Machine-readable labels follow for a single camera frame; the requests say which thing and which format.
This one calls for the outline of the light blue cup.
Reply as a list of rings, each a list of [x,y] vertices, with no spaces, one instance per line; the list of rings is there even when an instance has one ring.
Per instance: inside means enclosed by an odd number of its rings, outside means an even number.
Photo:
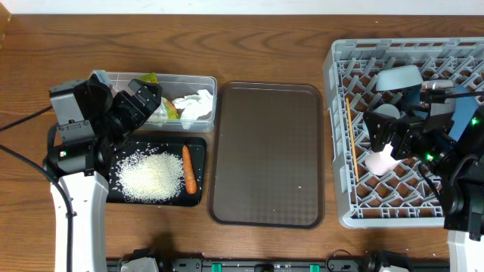
[[[396,118],[396,119],[400,119],[400,112],[399,112],[398,108],[395,107],[392,104],[382,104],[378,108],[376,108],[375,110],[372,110],[372,112],[380,113],[380,114],[387,115],[387,116],[390,116],[390,117],[393,117],[393,118]],[[362,128],[363,128],[365,134],[367,136],[370,136],[368,127],[366,125],[366,121],[363,121]]]

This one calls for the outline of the pink cup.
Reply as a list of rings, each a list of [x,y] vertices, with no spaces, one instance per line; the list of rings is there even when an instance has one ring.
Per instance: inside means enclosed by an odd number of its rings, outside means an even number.
[[[387,172],[392,171],[399,163],[400,160],[395,160],[391,156],[393,147],[387,144],[380,152],[370,152],[370,156],[365,159],[365,165],[368,170],[378,176],[383,176]]]

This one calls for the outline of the yellow green snack wrapper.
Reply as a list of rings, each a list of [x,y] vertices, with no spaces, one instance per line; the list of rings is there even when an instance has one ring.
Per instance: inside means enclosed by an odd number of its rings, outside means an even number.
[[[143,82],[149,82],[158,84],[157,76],[155,73],[149,73],[138,77]],[[177,109],[172,104],[172,102],[168,101],[165,97],[161,97],[161,105],[156,109],[156,111],[150,116],[147,122],[149,123],[161,123],[167,119],[179,119],[180,116],[178,114]]]

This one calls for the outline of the wooden chopstick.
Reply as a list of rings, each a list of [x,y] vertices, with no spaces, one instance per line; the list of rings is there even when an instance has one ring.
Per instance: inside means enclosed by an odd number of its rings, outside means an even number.
[[[357,157],[355,152],[355,136],[354,136],[354,130],[352,126],[350,102],[347,97],[345,97],[345,102],[346,102],[346,115],[349,123],[349,135],[350,135],[350,143],[351,143],[351,149],[352,149],[352,161],[354,165],[355,179],[356,179],[356,183],[359,183],[358,163],[357,163]]]

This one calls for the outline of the dark blue plate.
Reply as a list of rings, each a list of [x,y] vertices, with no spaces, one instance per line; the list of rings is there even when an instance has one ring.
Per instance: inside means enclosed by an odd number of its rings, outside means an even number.
[[[408,110],[416,116],[426,118],[428,113],[411,110],[410,106],[416,106],[420,102],[419,89],[417,87],[412,88],[407,91],[404,95],[402,101],[401,110],[407,112]],[[456,108],[452,116],[452,121],[454,122],[451,129],[448,131],[448,136],[455,141],[458,141],[463,134],[465,128],[467,127],[464,122],[470,121],[473,114],[477,110],[479,104],[476,102],[474,97],[462,97],[455,100]]]

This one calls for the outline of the light blue rice bowl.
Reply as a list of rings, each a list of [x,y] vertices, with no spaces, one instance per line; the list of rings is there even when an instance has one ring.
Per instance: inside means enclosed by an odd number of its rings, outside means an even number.
[[[394,91],[422,83],[423,78],[417,66],[399,66],[378,73],[376,91]]]

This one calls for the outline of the white napkin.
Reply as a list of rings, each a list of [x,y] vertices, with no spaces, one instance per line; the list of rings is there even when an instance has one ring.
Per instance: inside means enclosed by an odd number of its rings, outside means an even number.
[[[203,119],[211,116],[213,109],[213,95],[206,89],[200,89],[196,94],[186,95],[172,101],[179,110],[181,126],[186,131],[208,132],[213,129],[213,121]]]

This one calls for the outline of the grey dishwasher rack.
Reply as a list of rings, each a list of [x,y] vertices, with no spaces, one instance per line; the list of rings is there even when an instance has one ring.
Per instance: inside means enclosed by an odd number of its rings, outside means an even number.
[[[483,90],[483,39],[340,39],[322,71],[334,146],[333,175],[339,222],[346,228],[441,227],[443,211],[417,170],[418,159],[401,161],[379,177],[365,165],[371,145],[363,113],[398,104],[399,93],[376,91],[377,75],[415,65],[424,80],[450,79],[468,91]],[[349,99],[359,183],[356,183],[345,97]]]

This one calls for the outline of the orange carrot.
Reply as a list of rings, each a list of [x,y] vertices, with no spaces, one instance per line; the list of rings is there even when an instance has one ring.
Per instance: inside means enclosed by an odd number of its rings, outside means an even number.
[[[194,175],[194,169],[191,163],[191,155],[187,146],[182,148],[182,160],[185,177],[185,189],[188,194],[195,194],[197,192],[197,180]]]

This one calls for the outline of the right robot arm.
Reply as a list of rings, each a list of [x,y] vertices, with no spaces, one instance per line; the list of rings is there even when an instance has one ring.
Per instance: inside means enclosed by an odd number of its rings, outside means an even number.
[[[450,80],[423,82],[400,119],[365,111],[371,148],[392,146],[393,159],[414,157],[440,177],[427,184],[443,209],[450,269],[483,269],[483,107],[477,91]]]

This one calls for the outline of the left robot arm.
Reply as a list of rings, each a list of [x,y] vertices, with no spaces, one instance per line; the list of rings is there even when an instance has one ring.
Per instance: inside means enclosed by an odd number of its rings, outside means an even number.
[[[133,79],[113,91],[103,70],[49,91],[57,124],[43,169],[52,179],[56,271],[106,271],[105,206],[113,155],[156,111],[160,85]]]

